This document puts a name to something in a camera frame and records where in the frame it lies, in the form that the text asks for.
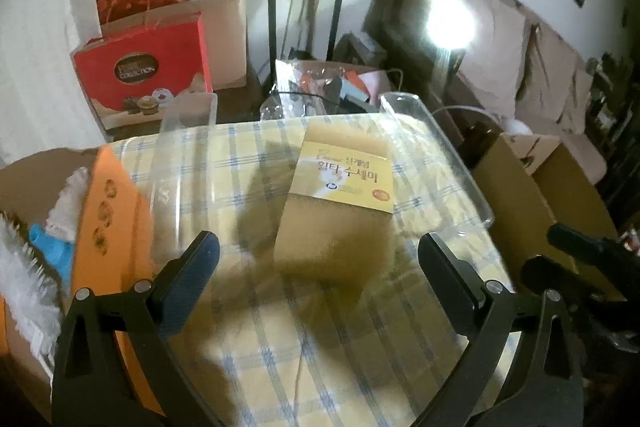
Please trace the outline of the white fluffy duster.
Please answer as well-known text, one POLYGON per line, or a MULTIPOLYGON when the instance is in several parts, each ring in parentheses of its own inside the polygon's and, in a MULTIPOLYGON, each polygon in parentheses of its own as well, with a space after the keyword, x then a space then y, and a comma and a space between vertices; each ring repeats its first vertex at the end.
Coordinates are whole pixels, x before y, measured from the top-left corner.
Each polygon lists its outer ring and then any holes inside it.
POLYGON ((1 296, 30 353, 52 378, 63 322, 58 285, 18 223, 5 213, 1 213, 1 296))

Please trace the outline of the blue collapsible funnel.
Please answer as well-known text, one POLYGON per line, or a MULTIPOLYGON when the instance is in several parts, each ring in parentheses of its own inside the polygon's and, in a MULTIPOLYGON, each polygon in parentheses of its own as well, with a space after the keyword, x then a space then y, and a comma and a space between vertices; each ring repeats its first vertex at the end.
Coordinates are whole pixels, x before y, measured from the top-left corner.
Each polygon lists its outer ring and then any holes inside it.
POLYGON ((62 283, 70 286, 75 254, 74 244, 49 235, 40 225, 32 225, 29 228, 28 238, 30 243, 42 252, 44 260, 58 274, 62 283))

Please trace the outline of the beige sofa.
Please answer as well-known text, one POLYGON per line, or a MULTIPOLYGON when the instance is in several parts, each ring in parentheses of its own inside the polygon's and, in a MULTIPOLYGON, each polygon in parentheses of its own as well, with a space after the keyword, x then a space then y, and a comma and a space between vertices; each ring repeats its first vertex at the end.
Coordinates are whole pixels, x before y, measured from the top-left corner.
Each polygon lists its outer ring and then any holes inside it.
POLYGON ((373 0, 366 31, 432 105, 477 106, 554 135, 591 183, 606 162, 587 135, 588 63, 518 0, 373 0))

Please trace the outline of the white feather shuttlecock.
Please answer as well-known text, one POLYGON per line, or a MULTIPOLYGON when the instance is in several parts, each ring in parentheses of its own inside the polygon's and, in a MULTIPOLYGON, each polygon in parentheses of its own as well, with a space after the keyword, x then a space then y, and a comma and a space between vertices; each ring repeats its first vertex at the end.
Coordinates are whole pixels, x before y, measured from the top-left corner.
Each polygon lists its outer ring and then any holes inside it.
POLYGON ((87 167, 79 167, 66 179, 46 220, 44 229, 49 235, 66 243, 76 241, 89 182, 90 172, 87 167))

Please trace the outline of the clear plastic tray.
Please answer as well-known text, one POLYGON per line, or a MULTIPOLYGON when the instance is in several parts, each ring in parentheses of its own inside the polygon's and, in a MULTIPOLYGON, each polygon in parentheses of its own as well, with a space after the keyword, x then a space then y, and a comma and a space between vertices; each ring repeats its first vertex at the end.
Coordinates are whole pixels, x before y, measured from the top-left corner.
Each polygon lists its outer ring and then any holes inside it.
POLYGON ((385 133, 398 171, 414 182, 439 215, 439 230, 458 234, 489 229, 494 222, 485 196, 445 132, 414 94, 387 92, 380 98, 385 133))

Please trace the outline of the lower red chocolate box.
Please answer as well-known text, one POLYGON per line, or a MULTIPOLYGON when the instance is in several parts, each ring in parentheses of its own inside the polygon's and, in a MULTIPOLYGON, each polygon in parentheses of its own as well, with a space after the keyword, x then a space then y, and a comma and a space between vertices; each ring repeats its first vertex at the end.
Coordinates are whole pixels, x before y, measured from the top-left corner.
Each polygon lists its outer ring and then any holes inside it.
POLYGON ((160 120, 178 96, 213 91, 200 13, 119 20, 73 63, 106 130, 160 120))

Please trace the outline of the yellow plaid tablecloth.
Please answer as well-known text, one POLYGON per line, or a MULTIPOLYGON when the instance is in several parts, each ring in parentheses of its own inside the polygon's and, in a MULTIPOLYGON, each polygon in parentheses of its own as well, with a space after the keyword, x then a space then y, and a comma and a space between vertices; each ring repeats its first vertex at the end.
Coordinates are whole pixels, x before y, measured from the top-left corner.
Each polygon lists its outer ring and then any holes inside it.
MULTIPOLYGON (((376 130, 381 115, 343 115, 376 130)), ((113 145, 149 190, 166 159, 180 185, 180 241, 214 232, 219 265, 182 332, 169 341, 184 373, 229 426, 407 426, 459 360, 451 328, 416 260, 439 215, 394 163, 394 263, 358 291, 282 277, 272 247, 302 144, 303 118, 184 129, 113 145)), ((483 279, 508 274, 485 229, 444 230, 483 279)))

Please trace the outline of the orange cardboard box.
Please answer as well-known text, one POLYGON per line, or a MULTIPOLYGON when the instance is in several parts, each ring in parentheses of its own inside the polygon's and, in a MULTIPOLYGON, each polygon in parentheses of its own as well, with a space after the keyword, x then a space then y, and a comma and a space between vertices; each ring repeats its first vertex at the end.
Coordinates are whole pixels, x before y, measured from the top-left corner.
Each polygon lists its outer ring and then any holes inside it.
MULTIPOLYGON (((153 218, 149 203, 108 146, 94 150, 57 148, 25 157, 1 168, 1 211, 24 225, 45 225, 67 178, 88 168, 89 187, 80 196, 80 216, 70 277, 70 297, 89 287, 97 296, 129 291, 138 280, 152 280, 153 218)), ((125 369, 142 405, 163 413, 155 399, 129 335, 114 334, 125 369)), ((46 373, 30 353, 28 342, 16 330, 6 299, 1 296, 1 369, 24 392, 26 399, 50 424, 51 386, 46 373)))

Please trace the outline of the yellow sponge pack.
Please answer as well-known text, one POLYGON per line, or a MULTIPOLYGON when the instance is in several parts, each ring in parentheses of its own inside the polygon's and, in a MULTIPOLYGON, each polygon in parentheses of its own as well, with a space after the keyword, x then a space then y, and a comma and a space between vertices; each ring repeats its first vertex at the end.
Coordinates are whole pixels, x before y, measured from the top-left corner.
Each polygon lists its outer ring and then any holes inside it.
POLYGON ((273 248, 291 277, 362 286, 393 261, 390 142, 376 130, 311 120, 273 248))

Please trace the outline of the brown cardboard box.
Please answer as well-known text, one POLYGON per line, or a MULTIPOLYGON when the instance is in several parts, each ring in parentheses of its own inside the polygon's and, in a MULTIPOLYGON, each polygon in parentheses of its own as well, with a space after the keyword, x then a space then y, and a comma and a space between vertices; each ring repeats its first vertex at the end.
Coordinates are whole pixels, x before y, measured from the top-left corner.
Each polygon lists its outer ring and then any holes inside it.
POLYGON ((592 237, 618 237, 597 189, 559 139, 500 134, 472 176, 494 213, 489 234, 515 288, 525 288, 520 277, 525 262, 543 255, 600 288, 606 297, 622 299, 599 270, 547 241, 548 228, 555 223, 592 237))

